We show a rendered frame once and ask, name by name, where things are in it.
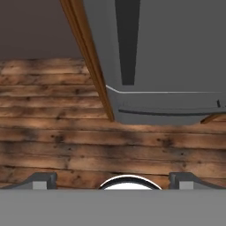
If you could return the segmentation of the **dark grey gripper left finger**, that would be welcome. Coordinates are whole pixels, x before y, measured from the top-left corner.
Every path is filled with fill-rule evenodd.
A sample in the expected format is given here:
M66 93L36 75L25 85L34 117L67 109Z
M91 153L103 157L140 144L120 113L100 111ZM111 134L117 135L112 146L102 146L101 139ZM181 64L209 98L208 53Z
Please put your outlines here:
M4 186L3 189L52 190L57 188L56 172L35 172L24 181L15 185Z

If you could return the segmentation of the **white round thing black rim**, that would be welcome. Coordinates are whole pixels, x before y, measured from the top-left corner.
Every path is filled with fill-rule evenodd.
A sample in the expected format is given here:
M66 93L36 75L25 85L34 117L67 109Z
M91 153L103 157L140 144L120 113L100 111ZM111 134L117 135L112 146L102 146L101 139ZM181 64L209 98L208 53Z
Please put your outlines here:
M122 175L112 177L103 182L100 190L161 190L155 182L141 176Z

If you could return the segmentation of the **grey fridge bottom drawer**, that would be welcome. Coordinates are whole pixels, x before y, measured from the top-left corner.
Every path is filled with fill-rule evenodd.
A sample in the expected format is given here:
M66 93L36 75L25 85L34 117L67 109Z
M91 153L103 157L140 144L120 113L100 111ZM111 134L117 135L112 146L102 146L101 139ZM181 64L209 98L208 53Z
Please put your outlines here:
M107 86L109 100L115 120L121 124L149 124L149 125L189 125L197 124L204 116L150 116L121 113L118 107L125 102L144 104L152 102L155 105L179 105L198 107L226 107L226 93L141 93L123 92Z

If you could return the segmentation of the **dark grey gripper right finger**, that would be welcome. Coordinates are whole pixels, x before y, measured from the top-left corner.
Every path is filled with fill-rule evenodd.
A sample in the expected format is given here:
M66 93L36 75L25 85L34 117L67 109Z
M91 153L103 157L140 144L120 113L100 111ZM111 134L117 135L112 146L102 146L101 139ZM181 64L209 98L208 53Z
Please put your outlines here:
M223 189L223 186L206 182L191 172L171 172L169 188L173 190Z

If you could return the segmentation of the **grey fridge door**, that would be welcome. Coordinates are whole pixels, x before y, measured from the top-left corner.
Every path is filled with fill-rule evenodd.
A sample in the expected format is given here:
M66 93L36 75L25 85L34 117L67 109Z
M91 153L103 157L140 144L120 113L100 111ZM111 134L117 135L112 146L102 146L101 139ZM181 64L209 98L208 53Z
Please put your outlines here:
M115 0L83 0L106 87L226 92L226 0L140 0L135 82L121 78Z

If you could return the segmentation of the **brown wooden cabinet side panel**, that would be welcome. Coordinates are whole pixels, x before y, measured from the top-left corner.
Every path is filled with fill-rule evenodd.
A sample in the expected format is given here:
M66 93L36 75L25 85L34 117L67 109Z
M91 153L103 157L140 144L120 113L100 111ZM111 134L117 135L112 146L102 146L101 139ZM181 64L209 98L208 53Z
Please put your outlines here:
M115 120L83 0L59 0L109 121Z
M207 123L209 123L209 122L214 121L214 120L215 120L216 118L218 118L220 115L221 115L221 114L212 114L212 115L210 115L210 116L208 116L208 117L202 119L202 120L200 121L200 123L201 123L201 124L207 124Z

